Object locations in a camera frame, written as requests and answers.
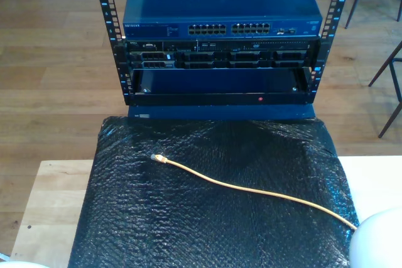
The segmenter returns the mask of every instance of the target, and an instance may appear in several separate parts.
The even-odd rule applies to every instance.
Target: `network switch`
[[[126,39],[199,40],[318,36],[315,0],[127,0]]]

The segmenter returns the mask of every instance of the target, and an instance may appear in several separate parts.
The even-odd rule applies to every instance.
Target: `table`
[[[402,156],[339,158],[357,216],[402,206]],[[42,161],[14,245],[12,260],[67,267],[92,160]]]

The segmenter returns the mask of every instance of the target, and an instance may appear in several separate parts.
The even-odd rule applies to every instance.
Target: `black cloth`
[[[250,188],[356,212],[332,140],[297,122],[104,121],[70,257],[76,267],[348,267],[352,231],[288,200],[224,188],[153,153]]]

